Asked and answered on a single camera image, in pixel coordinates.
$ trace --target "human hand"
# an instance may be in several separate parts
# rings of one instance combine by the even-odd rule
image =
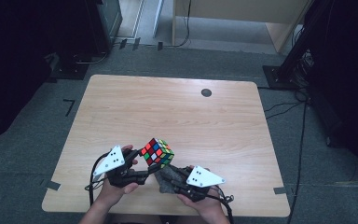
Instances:
[[[124,146],[121,150],[132,150],[132,145]],[[118,188],[115,186],[111,186],[109,180],[105,179],[103,181],[103,188],[94,203],[98,203],[99,205],[110,209],[113,205],[117,204],[120,201],[121,197],[124,194],[129,194],[137,188],[138,184],[136,183],[130,183],[124,188]]]
[[[209,189],[208,194],[216,198],[219,198],[218,190],[219,189],[216,186],[212,186]],[[201,201],[193,203],[189,198],[187,198],[183,194],[178,194],[177,197],[180,201],[182,201],[184,205],[194,208],[207,223],[209,224],[229,223],[225,213],[223,212],[222,204],[216,199],[206,197]]]
[[[124,146],[121,150],[132,150],[132,145]],[[137,164],[137,160],[133,160],[132,164]],[[95,202],[92,204],[86,215],[82,217],[81,224],[99,224],[103,223],[110,208],[120,201],[124,194],[129,194],[138,188],[137,183],[130,183],[124,188],[111,186],[108,179],[103,181],[103,188]]]

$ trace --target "tabletop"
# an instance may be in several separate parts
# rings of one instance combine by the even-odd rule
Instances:
[[[253,82],[110,75],[91,77],[51,179],[61,187],[47,190],[43,209],[86,212],[84,188],[98,157],[114,145],[142,148],[153,137],[171,147],[173,165],[199,165],[225,178],[220,187],[234,195],[233,216],[289,215],[286,194],[274,191],[283,182]],[[138,161],[135,170],[145,170]],[[196,215],[175,195],[159,193],[153,175],[111,212]]]

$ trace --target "colorful cube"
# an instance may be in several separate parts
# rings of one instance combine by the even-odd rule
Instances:
[[[174,156],[168,144],[164,140],[157,138],[152,138],[152,140],[141,149],[140,154],[145,158],[147,165],[161,164],[162,167],[169,164]]]

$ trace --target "round hole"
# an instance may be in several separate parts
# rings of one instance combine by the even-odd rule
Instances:
[[[201,91],[201,94],[202,94],[203,96],[205,96],[205,97],[210,97],[210,96],[212,95],[212,91],[209,90],[209,89],[203,89],[203,90]]]

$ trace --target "black tape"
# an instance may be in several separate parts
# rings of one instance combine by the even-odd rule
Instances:
[[[141,42],[141,37],[135,39],[135,43],[133,43],[132,50],[136,50],[139,47],[139,43]]]
[[[54,189],[54,190],[59,190],[61,187],[61,184],[51,180],[42,180],[42,183],[40,183],[40,185],[48,189]]]
[[[285,187],[274,188],[274,192],[275,192],[275,194],[285,194],[286,193],[286,188]]]
[[[69,106],[68,111],[66,112],[66,117],[68,117],[69,113],[71,113],[72,107],[74,107],[75,104],[75,100],[67,100],[67,99],[63,99],[65,102],[71,102],[71,105]]]
[[[126,47],[127,44],[127,39],[123,39],[120,43],[120,49],[124,49]]]
[[[157,47],[158,51],[162,50],[162,45],[163,45],[162,42],[158,42],[158,47]]]

